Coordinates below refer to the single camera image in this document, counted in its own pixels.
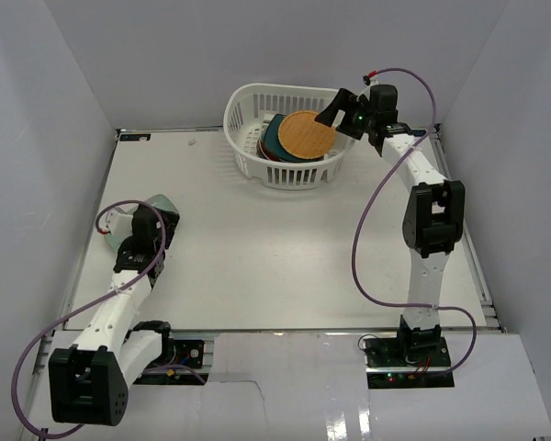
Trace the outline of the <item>pale green rectangular plate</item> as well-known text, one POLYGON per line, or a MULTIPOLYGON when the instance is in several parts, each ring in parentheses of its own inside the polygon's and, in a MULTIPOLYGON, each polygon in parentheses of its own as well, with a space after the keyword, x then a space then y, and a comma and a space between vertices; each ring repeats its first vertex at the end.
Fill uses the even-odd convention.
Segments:
POLYGON ((154 195, 145 201, 120 201, 114 204, 113 207, 108 207, 104 210, 121 208, 132 214, 132 233, 126 238, 121 238, 113 235, 104 235, 108 247, 117 252, 121 245, 128 239, 135 244, 128 242, 128 245, 140 249, 148 250, 154 254, 154 241, 157 233, 155 220, 160 219, 160 213, 178 213, 177 207, 166 196, 158 194, 154 195))

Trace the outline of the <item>woven bamboo round plate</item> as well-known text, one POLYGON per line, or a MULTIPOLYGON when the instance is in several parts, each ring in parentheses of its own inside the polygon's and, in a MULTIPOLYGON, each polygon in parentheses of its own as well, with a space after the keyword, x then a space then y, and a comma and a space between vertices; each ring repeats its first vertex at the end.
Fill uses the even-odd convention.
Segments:
POLYGON ((316 121, 317 116, 316 111, 301 110, 284 117, 277 135, 287 153, 301 160, 316 160, 332 149, 336 132, 316 121))

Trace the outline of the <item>dark teal square plate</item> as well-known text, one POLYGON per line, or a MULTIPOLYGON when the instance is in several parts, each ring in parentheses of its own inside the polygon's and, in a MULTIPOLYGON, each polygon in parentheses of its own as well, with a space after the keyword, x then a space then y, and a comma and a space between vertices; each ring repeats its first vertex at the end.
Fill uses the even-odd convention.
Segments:
POLYGON ((283 163, 307 164, 310 162, 322 161, 324 159, 323 156, 317 159, 302 159, 288 153, 284 149, 278 137, 278 129, 284 118, 285 116, 283 114, 276 114, 262 132, 260 139, 264 140, 265 149, 271 154, 276 155, 280 159, 280 162, 283 163))

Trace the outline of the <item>red rimmed cream plate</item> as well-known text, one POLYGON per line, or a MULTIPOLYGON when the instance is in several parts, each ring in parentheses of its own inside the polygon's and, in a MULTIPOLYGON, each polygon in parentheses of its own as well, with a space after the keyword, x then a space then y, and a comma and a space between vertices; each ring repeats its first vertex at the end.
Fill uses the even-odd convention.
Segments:
POLYGON ((265 149, 263 139, 258 140, 256 145, 256 153, 259 157, 265 160, 269 160, 272 162, 280 162, 280 159, 276 155, 271 154, 268 150, 265 149))

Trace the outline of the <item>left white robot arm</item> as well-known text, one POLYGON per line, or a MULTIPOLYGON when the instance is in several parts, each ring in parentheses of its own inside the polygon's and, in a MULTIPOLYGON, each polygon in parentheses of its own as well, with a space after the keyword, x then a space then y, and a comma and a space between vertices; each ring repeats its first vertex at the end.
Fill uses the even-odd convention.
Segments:
POLYGON ((155 195, 135 209, 107 214, 108 243, 117 253, 109 289, 84 330, 48 364, 51 416, 57 423, 116 426, 129 387, 153 363, 174 360, 168 322, 137 322, 141 304, 164 270, 165 252, 180 220, 174 203, 155 195))

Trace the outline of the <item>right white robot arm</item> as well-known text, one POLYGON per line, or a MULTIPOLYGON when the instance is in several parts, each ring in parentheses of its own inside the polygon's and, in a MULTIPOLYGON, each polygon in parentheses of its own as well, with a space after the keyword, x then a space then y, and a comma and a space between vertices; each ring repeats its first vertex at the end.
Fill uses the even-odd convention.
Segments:
POLYGON ((363 136, 398 175, 409 192, 402 236, 410 250, 408 297, 400 305, 396 353, 415 367, 437 350, 441 340, 439 302, 444 269, 463 235, 465 187, 438 172, 420 150, 422 138, 398 120, 398 90, 374 85, 368 96, 340 89, 315 118, 355 140, 363 136))

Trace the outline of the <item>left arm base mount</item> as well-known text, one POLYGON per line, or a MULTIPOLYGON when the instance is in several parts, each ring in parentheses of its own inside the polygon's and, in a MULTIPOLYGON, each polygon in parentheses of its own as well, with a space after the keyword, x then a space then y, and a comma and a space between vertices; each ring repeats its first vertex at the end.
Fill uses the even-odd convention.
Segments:
POLYGON ((203 386, 208 380, 205 366, 206 344, 203 340, 169 340, 169 352, 151 362, 135 380, 147 386, 203 386))

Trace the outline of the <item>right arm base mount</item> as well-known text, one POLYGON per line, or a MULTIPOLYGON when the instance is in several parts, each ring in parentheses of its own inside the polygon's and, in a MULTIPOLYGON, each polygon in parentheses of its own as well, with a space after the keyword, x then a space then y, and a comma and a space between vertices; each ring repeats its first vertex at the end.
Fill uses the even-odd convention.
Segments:
POLYGON ((370 390, 450 389, 455 386, 452 373, 440 375, 451 367, 451 358, 442 337, 435 349, 404 355, 398 339, 362 335, 357 348, 365 355, 367 387, 370 390))

